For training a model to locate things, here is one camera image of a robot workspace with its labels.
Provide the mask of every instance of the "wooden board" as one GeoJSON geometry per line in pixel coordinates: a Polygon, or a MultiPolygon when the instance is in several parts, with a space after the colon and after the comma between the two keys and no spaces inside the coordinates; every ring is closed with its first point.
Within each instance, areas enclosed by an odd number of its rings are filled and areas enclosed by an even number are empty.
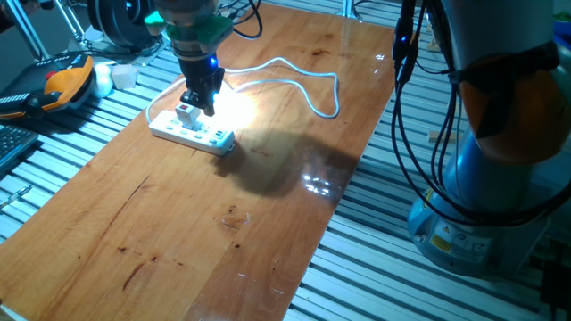
{"type": "MultiPolygon", "coordinates": [[[[219,158],[153,137],[139,115],[0,245],[7,307],[28,320],[283,317],[393,91],[393,31],[268,4],[261,16],[262,37],[232,36],[220,64],[281,55],[335,71],[339,117],[319,118],[293,86],[248,89],[227,111],[236,148],[219,158]]],[[[331,79],[283,67],[226,76],[262,78],[297,79],[334,109],[331,79]]]]}

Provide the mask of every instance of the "light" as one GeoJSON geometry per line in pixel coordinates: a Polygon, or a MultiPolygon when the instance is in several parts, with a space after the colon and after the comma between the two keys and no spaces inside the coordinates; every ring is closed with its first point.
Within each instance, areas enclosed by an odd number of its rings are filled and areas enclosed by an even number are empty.
{"type": "Polygon", "coordinates": [[[256,118],[256,103],[247,95],[240,95],[232,91],[225,82],[219,93],[212,94],[214,110],[212,117],[204,116],[209,126],[224,130],[248,128],[256,118]]]}

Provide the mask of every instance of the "warning label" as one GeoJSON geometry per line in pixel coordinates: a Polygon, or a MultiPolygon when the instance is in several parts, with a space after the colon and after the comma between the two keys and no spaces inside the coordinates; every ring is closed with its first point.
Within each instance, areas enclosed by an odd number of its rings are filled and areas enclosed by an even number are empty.
{"type": "Polygon", "coordinates": [[[452,257],[478,263],[485,258],[491,242],[492,238],[469,234],[442,219],[438,220],[430,239],[432,245],[452,257]]]}

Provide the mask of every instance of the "screwdriver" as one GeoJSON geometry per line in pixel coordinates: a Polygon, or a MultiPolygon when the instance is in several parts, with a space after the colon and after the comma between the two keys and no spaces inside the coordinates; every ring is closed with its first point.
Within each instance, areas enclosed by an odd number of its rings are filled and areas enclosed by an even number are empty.
{"type": "Polygon", "coordinates": [[[20,191],[15,192],[12,195],[10,195],[10,197],[8,197],[5,201],[2,202],[2,204],[0,204],[0,210],[5,208],[6,206],[10,205],[10,203],[20,199],[22,196],[24,196],[31,189],[32,189],[32,185],[28,185],[28,186],[20,189],[20,191]]]}

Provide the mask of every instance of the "black cable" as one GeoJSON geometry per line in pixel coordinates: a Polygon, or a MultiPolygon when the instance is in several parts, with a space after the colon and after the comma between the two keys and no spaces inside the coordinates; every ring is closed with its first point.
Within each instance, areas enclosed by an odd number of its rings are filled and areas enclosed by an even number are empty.
{"type": "Polygon", "coordinates": [[[236,10],[234,10],[234,12],[230,13],[230,14],[228,15],[228,18],[231,19],[231,20],[234,20],[242,10],[244,10],[245,8],[247,8],[247,7],[249,7],[249,6],[250,6],[250,4],[244,4],[243,6],[239,7],[239,8],[236,9],[236,10]]]}
{"type": "MultiPolygon", "coordinates": [[[[419,35],[419,31],[420,31],[420,27],[421,27],[421,23],[422,23],[422,12],[423,12],[423,10],[421,10],[421,16],[420,16],[420,19],[418,22],[417,35],[419,35]]],[[[401,114],[402,88],[403,88],[404,84],[406,82],[408,82],[408,80],[410,79],[410,74],[412,73],[412,70],[414,69],[416,57],[418,55],[418,37],[416,37],[415,40],[413,40],[413,43],[412,43],[412,46],[410,49],[411,50],[409,50],[409,54],[407,55],[408,61],[405,62],[404,67],[402,69],[402,72],[399,74],[398,81],[395,84],[397,95],[396,95],[396,99],[395,99],[394,112],[393,112],[393,122],[392,122],[392,128],[391,128],[392,142],[393,142],[393,148],[394,148],[395,156],[397,157],[397,161],[399,162],[399,165],[402,169],[404,176],[407,178],[407,181],[409,182],[410,186],[413,188],[414,192],[418,195],[418,197],[420,197],[420,199],[423,201],[423,203],[426,206],[430,207],[430,209],[434,213],[436,213],[437,215],[439,215],[445,219],[448,219],[452,222],[463,224],[463,225],[512,227],[512,226],[521,226],[523,224],[529,223],[529,222],[536,220],[538,218],[545,217],[546,215],[549,215],[551,212],[553,212],[556,208],[561,206],[569,198],[571,198],[571,180],[570,180],[569,184],[567,184],[566,187],[564,187],[559,193],[557,193],[551,199],[549,199],[548,201],[542,202],[540,204],[537,204],[531,208],[528,208],[526,210],[520,210],[518,212],[489,213],[489,212],[471,210],[471,209],[463,207],[462,205],[457,204],[446,193],[441,191],[438,186],[434,185],[434,183],[426,175],[424,170],[420,167],[418,160],[414,156],[414,152],[412,151],[412,149],[410,147],[410,143],[406,137],[406,133],[404,130],[404,124],[402,122],[402,114],[401,114]],[[426,181],[426,183],[430,186],[430,188],[432,188],[434,190],[434,192],[439,197],[441,197],[445,202],[447,202],[450,206],[452,206],[452,208],[454,208],[460,215],[464,216],[466,219],[460,220],[460,219],[452,218],[452,217],[446,215],[445,213],[442,213],[429,200],[427,200],[425,198],[425,196],[414,185],[414,183],[412,182],[412,179],[410,178],[410,176],[408,174],[408,170],[404,166],[400,152],[398,150],[398,145],[396,142],[396,121],[397,120],[399,121],[399,129],[401,132],[401,140],[403,141],[403,143],[407,149],[407,152],[409,153],[410,159],[412,160],[412,162],[413,162],[415,168],[417,169],[419,175],[422,176],[422,178],[426,181]]],[[[457,94],[456,90],[457,90],[457,88],[455,86],[453,86],[452,91],[451,91],[451,95],[456,95],[457,94]]],[[[451,104],[450,108],[455,110],[456,99],[451,100],[451,102],[452,102],[452,104],[451,104]]]]}
{"type": "Polygon", "coordinates": [[[256,16],[256,20],[258,21],[258,33],[255,36],[249,36],[249,35],[246,35],[245,33],[243,33],[242,31],[240,31],[236,28],[234,28],[234,32],[238,36],[240,36],[244,39],[255,40],[261,36],[261,33],[263,32],[263,26],[261,24],[261,17],[260,17],[260,13],[258,12],[258,7],[256,7],[256,4],[253,2],[253,0],[248,0],[248,2],[250,3],[250,6],[252,7],[253,14],[256,16]]]}
{"type": "Polygon", "coordinates": [[[451,109],[449,108],[448,111],[446,112],[446,116],[444,117],[444,123],[443,125],[440,127],[440,132],[438,133],[438,137],[436,138],[436,141],[434,142],[434,148],[432,150],[432,156],[430,157],[430,171],[433,177],[434,182],[436,183],[436,185],[442,186],[443,185],[443,181],[440,180],[440,177],[436,175],[436,154],[438,153],[438,147],[440,146],[440,142],[443,139],[443,135],[444,135],[444,130],[448,127],[448,122],[451,120],[451,109]]]}
{"type": "Polygon", "coordinates": [[[454,124],[454,114],[456,113],[456,95],[458,93],[458,85],[452,85],[452,92],[455,94],[450,95],[451,105],[448,107],[449,122],[448,122],[448,127],[446,128],[446,135],[444,136],[443,148],[440,151],[440,158],[438,159],[438,179],[440,179],[441,186],[443,187],[444,190],[446,190],[446,186],[444,186],[444,179],[443,179],[444,155],[446,154],[446,148],[448,147],[448,142],[450,141],[450,135],[452,132],[452,125],[454,124]]]}
{"type": "Polygon", "coordinates": [[[449,74],[451,72],[450,70],[431,71],[431,70],[428,70],[428,69],[422,67],[422,65],[418,61],[417,61],[417,66],[419,66],[420,69],[422,69],[424,72],[427,72],[431,75],[446,75],[446,74],[449,74]]]}
{"type": "Polygon", "coordinates": [[[418,47],[418,41],[420,40],[420,29],[422,28],[422,19],[425,16],[425,10],[426,10],[426,4],[424,3],[424,1],[422,3],[423,4],[420,7],[420,14],[418,15],[417,31],[414,34],[414,42],[416,43],[417,47],[418,47]]]}
{"type": "MultiPolygon", "coordinates": [[[[261,0],[258,0],[258,2],[256,3],[256,9],[260,9],[260,3],[261,3],[261,0]]],[[[253,16],[254,16],[254,12],[253,12],[253,9],[252,9],[252,12],[250,12],[250,14],[248,14],[247,17],[245,17],[244,19],[242,19],[242,20],[240,20],[240,21],[237,21],[236,23],[234,23],[234,25],[237,26],[237,25],[239,25],[239,24],[242,24],[242,23],[244,23],[244,22],[250,20],[253,16]]]]}
{"type": "Polygon", "coordinates": [[[359,12],[357,11],[357,5],[359,4],[366,4],[366,3],[371,3],[373,4],[374,1],[370,1],[370,0],[360,0],[358,2],[356,2],[355,4],[353,4],[353,7],[351,8],[351,11],[353,12],[353,14],[355,15],[355,18],[357,18],[358,21],[363,21],[363,17],[360,16],[359,12]]]}

